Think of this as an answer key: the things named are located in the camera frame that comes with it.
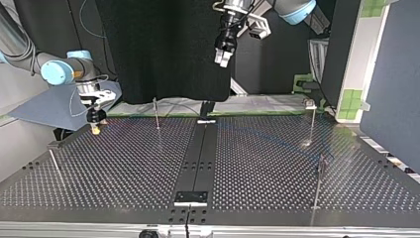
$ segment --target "white panel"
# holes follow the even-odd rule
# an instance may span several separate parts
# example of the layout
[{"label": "white panel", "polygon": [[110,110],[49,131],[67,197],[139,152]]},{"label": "white panel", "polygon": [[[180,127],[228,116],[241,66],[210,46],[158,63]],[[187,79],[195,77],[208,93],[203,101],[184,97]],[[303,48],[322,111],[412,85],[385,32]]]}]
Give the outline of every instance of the white panel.
[{"label": "white panel", "polygon": [[47,150],[53,128],[14,121],[0,127],[0,181]]}]

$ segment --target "metal plate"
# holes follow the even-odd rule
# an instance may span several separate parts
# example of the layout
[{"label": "metal plate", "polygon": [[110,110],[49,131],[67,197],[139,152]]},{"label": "metal plate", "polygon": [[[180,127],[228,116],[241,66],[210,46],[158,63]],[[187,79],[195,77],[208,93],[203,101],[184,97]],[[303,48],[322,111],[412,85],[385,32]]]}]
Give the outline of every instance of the metal plate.
[{"label": "metal plate", "polygon": [[220,118],[206,223],[420,227],[419,184],[346,127],[317,116],[311,138],[310,125],[309,115]]},{"label": "metal plate", "polygon": [[[420,185],[328,118],[316,118],[312,137],[310,115],[160,124],[157,133],[154,119],[112,119],[99,137],[81,134],[55,154],[61,171],[45,157],[0,185],[0,219],[420,227]],[[321,157],[329,163],[314,212]],[[177,187],[208,191],[209,205],[173,207]]]},{"label": "metal plate", "polygon": [[36,209],[44,218],[56,213],[71,217],[74,212],[102,221],[110,219],[101,217],[109,212],[108,216],[126,215],[124,220],[132,217],[136,223],[158,222],[155,218],[165,216],[173,202],[194,127],[193,118],[160,119],[160,130],[155,119],[109,119],[99,136],[83,133],[55,152],[61,170],[47,158],[1,189],[1,208],[16,214],[0,216],[26,220],[18,210]]}]

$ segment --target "small black object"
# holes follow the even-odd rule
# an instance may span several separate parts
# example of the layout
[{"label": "small black object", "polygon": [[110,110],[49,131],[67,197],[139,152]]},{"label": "small black object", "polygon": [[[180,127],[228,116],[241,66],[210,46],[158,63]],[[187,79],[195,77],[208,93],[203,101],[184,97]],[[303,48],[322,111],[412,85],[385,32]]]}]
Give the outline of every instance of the small black object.
[{"label": "small black object", "polygon": [[155,231],[144,230],[139,234],[139,238],[158,238],[158,233]]},{"label": "small black object", "polygon": [[102,109],[96,111],[94,108],[91,108],[87,111],[86,119],[89,123],[99,123],[100,121],[106,119],[106,112]]},{"label": "small black object", "polygon": [[179,191],[176,193],[175,202],[185,203],[205,203],[207,204],[207,191]]},{"label": "small black object", "polygon": [[406,174],[416,174],[413,170],[411,170],[410,168],[405,168],[405,173]]},{"label": "small black object", "polygon": [[203,103],[201,103],[200,118],[202,120],[207,120],[208,114],[213,112],[215,105],[215,102],[210,101],[204,101]]}]

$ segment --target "thin metal post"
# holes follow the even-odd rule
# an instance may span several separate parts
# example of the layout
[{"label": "thin metal post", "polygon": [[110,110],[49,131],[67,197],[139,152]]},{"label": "thin metal post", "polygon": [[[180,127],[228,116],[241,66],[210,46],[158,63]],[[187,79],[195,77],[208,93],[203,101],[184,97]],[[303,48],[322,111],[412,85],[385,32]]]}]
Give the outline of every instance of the thin metal post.
[{"label": "thin metal post", "polygon": [[155,118],[157,121],[157,129],[160,129],[160,125],[158,123],[158,102],[156,98],[154,98],[154,110],[155,110]]}]

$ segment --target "metal rod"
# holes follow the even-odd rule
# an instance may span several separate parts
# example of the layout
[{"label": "metal rod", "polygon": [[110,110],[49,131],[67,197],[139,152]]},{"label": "metal rod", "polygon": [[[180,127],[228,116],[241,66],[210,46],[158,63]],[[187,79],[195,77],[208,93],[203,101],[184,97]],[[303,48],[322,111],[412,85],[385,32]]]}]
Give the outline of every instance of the metal rod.
[{"label": "metal rod", "polygon": [[3,4],[0,3],[0,51],[9,56],[22,54],[27,47],[25,36]]},{"label": "metal rod", "polygon": [[310,142],[312,142],[312,135],[313,135],[314,125],[315,125],[315,115],[316,115],[316,109],[314,109],[314,112],[312,114],[311,135],[309,136],[309,141]]},{"label": "metal rod", "polygon": [[157,129],[160,129],[160,125],[158,124],[158,102],[156,98],[154,98],[154,110],[155,110],[155,118],[157,120]]},{"label": "metal rod", "polygon": [[55,165],[55,168],[59,171],[59,166],[58,166],[58,163],[56,162],[55,155],[53,154],[53,150],[50,150],[50,155],[52,156],[52,161],[53,161],[53,164]]}]

